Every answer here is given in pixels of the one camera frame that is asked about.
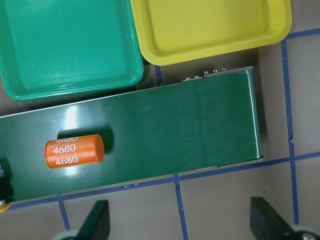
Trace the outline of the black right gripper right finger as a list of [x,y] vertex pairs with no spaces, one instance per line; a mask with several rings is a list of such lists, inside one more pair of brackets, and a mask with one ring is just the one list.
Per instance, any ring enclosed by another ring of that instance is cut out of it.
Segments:
[[263,197],[250,199],[250,230],[256,240],[288,240],[293,234],[289,224]]

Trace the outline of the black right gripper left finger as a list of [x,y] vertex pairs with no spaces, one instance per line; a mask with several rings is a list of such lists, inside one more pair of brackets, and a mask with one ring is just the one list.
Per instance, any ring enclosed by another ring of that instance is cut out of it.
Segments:
[[107,240],[110,235],[108,200],[97,200],[76,235],[77,240]]

